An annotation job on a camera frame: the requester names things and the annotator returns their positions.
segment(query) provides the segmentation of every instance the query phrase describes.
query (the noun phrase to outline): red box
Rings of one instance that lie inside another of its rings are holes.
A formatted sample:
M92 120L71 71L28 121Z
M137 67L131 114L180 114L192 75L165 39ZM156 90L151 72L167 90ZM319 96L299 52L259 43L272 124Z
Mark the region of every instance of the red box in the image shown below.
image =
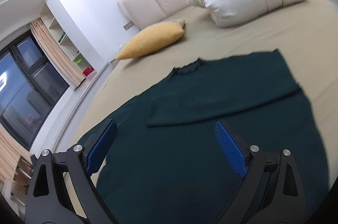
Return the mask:
M84 74L84 76L88 76L89 74L91 74L95 69L92 66L87 67L82 73Z

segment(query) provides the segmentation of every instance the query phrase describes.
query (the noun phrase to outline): window frame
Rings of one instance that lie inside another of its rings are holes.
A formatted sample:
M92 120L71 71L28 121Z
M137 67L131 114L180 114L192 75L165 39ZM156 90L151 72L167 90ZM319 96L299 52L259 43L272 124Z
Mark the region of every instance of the window frame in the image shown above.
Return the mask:
M22 54L20 53L17 44L20 43L21 41L23 41L25 38L30 37L34 44L37 46L37 48L39 49L39 51L42 54L42 57L37 60L31 67L28 67L24 61L24 58L22 56ZM52 97L46 93L39 85L38 83L34 80L32 74L33 72L35 72L36 69L38 69L39 67L41 67L42 65L44 65L45 63L49 62L50 64L52 64L50 62L50 60L47 58L47 56L45 55L45 53L43 52L43 50L41 49L41 47L39 46L38 42L36 41L36 39L34 38L32 32L29 30L25 33L23 33L22 35L20 35L18 38L16 38L15 40L13 40L10 44L8 44L7 46L5 46L3 49L0 50L0 55L2 55L3 53L5 53L6 51L9 51L9 53L11 54L16 66L19 68L19 70L21 71L22 75L25 77L27 83L32 87L32 89L34 89L36 91L36 93L51 107L50 110L47 112L46 116L44 117L44 119L42 120L42 125L43 126L44 122L46 121L47 117L49 116L49 114L51 113L51 111L53 110L53 108L55 107L55 105L57 104L57 102L60 100L60 98L62 97L62 95L67 91L66 88L65 91L62 92L62 94L60 95L60 97L54 101L52 99ZM30 148L33 145L33 142L36 138L36 136L38 135L41 127L39 128L39 130L35 133L35 135L33 136L33 140L31 143L28 143L23 137L21 137L19 134L16 133L16 131L12 128L12 126L6 121L6 119L3 118L2 115L0 115L0 123L4 126L4 128L6 129L6 131L19 143L21 144L26 150L30 150Z

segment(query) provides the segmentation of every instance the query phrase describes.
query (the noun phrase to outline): curtain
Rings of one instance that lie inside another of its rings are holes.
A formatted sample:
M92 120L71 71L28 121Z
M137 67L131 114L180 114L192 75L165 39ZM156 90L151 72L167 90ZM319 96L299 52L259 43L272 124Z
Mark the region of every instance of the curtain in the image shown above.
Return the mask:
M0 124L0 181L13 180L20 158L31 164L31 153L25 150Z
M39 18L31 22L30 28L35 39L55 69L72 89L77 88L86 77L77 69L60 46L54 41L43 21Z

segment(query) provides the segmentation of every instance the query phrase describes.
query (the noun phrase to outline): beige bed sheet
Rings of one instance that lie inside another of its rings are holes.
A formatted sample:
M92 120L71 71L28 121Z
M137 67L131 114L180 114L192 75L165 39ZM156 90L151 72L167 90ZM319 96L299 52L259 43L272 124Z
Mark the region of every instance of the beige bed sheet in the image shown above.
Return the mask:
M332 185L338 175L338 8L307 0L248 24L222 29L208 12L188 7L169 19L185 18L185 36L155 54L119 62L99 89L70 145L112 111L198 57L219 59L276 48L312 103L327 151ZM97 175L92 177L96 183Z

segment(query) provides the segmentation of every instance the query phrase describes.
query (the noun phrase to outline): window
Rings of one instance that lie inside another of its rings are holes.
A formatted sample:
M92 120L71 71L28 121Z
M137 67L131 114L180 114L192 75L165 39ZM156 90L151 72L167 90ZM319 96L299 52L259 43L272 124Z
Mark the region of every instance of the window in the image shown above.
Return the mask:
M27 150L69 85L30 31L0 52L0 122Z

